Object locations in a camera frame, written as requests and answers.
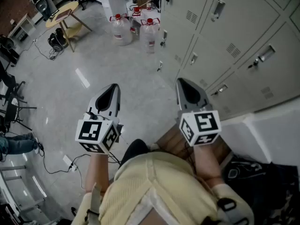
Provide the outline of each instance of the gray tile floor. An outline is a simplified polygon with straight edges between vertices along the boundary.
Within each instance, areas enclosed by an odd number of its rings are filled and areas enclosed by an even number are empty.
[[[17,66],[9,69],[9,73],[18,82],[25,81],[22,94],[28,106],[36,106],[37,110],[24,110],[21,119],[31,127],[35,135],[45,147],[45,165],[51,172],[66,170],[62,160],[66,154],[75,158],[85,150],[75,142],[77,121],[83,117],[92,96],[101,88],[117,83],[121,89],[120,123],[124,124],[124,132],[118,144],[114,144],[112,152],[121,159],[125,150],[136,138],[151,144],[161,137],[174,123],[177,113],[176,96],[156,72],[158,67],[155,54],[141,51],[139,41],[127,46],[116,46],[112,40],[110,24],[104,17],[101,5],[89,3],[85,11],[75,13],[93,30],[82,28],[76,39],[72,39],[75,52],[68,47],[64,53],[51,61],[43,57],[34,46],[21,55]],[[76,21],[70,17],[66,20],[71,25]],[[45,22],[39,23],[33,36],[26,39],[26,49],[31,41],[43,34],[36,41],[40,51],[48,56],[47,39],[58,26],[45,32]],[[85,87],[79,79],[77,69],[83,74],[89,87]],[[13,124],[11,131],[17,134],[28,130],[19,124]],[[84,191],[80,187],[78,172],[48,174],[43,166],[43,159],[34,152],[24,156],[8,156],[2,165],[23,165],[26,170],[16,173],[22,180],[8,181],[13,194],[21,205],[43,197],[32,176],[35,176],[47,197],[41,206],[43,213],[34,210],[28,219],[45,222],[57,216],[72,218],[71,206],[78,207]],[[89,164],[89,157],[80,158],[79,167],[84,180]],[[109,165],[110,179],[118,166]],[[7,176],[14,171],[5,172]]]

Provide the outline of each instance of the locker handle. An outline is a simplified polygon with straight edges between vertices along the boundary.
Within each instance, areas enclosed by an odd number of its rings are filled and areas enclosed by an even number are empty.
[[[220,92],[224,92],[225,90],[228,89],[228,86],[226,84],[223,84],[222,87],[220,87],[217,91],[215,91],[211,96],[214,96],[214,95],[217,95],[219,94]]]
[[[158,67],[158,69],[157,69],[156,71],[158,72],[158,71],[160,71],[162,68],[163,68],[163,62],[162,62],[162,61],[159,61],[159,67]]]
[[[193,56],[192,56],[192,59],[190,61],[190,65],[193,65],[196,61],[196,59],[198,58],[198,55],[196,53],[193,52]]]
[[[272,45],[269,45],[263,52],[258,56],[260,61],[265,62],[270,56],[272,56],[275,53],[275,49],[272,47]]]
[[[217,6],[215,11],[213,12],[213,18],[211,19],[213,22],[215,21],[215,18],[218,19],[224,9],[225,2],[222,0],[217,0]]]

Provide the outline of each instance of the person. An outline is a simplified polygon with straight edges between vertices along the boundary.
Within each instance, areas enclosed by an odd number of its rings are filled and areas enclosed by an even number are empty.
[[[251,208],[224,183],[210,145],[194,153],[196,174],[185,160],[135,140],[110,186],[108,156],[91,155],[72,224],[254,225]]]
[[[38,154],[39,149],[42,149],[42,144],[38,142],[37,137],[34,137],[33,132],[13,137],[7,137],[3,133],[0,133],[0,154],[2,156],[23,154],[32,150]]]

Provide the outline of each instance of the cable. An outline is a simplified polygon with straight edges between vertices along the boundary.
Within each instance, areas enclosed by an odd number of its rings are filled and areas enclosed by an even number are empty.
[[[147,4],[147,3],[150,2],[150,1],[152,1],[152,0],[148,0],[146,3],[140,5],[139,8],[142,7],[142,6],[144,6],[145,4]]]
[[[196,174],[196,166],[195,166],[195,164],[194,164],[194,162],[192,160],[191,154],[190,154],[190,152],[188,150],[187,142],[184,143],[184,147],[187,150],[189,162],[190,162],[190,164],[191,164],[191,166],[192,166],[192,168],[194,170],[194,173]]]
[[[81,183],[80,183],[81,189],[85,191],[85,189],[83,188],[83,177],[81,176],[81,172],[80,172],[80,170],[79,170],[78,167],[77,167],[77,170],[78,170],[78,172],[79,172],[80,179],[81,179]]]

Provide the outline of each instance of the round table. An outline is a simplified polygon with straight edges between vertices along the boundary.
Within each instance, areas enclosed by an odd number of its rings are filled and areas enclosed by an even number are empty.
[[[80,30],[80,28],[81,28],[82,25],[85,26],[88,30],[92,31],[92,30],[91,30],[84,22],[82,22],[78,17],[76,17],[76,16],[73,14],[73,12],[76,10],[76,8],[78,7],[78,5],[79,5],[79,3],[78,3],[77,1],[69,2],[68,4],[66,4],[66,5],[64,5],[64,6],[62,6],[62,7],[60,7],[60,8],[59,8],[59,11],[58,11],[56,14],[54,14],[53,16],[51,16],[51,17],[47,20],[47,22],[46,22],[46,27],[47,27],[47,28],[53,27],[53,26],[55,26],[55,25],[58,24],[58,23],[60,24],[60,27],[61,27],[62,32],[63,32],[63,34],[64,34],[64,38],[67,40],[67,43],[69,44],[69,46],[71,47],[71,49],[72,49],[73,52],[74,52],[74,49],[73,49],[73,47],[72,47],[72,45],[71,45],[71,43],[70,43],[69,38],[71,38],[71,37],[74,36],[77,32],[79,32],[79,30]],[[69,9],[72,10],[72,12],[70,13],[70,16],[74,17],[74,18],[80,23],[80,25],[77,23],[75,27],[73,27],[73,28],[70,27],[70,28],[69,28],[69,27],[67,26],[66,22],[65,22],[65,19],[66,19],[67,17],[64,18],[64,19],[62,19],[62,20],[59,20],[59,21],[56,21],[56,20],[55,20],[59,14],[65,12],[65,11],[67,11],[67,10],[69,10]]]

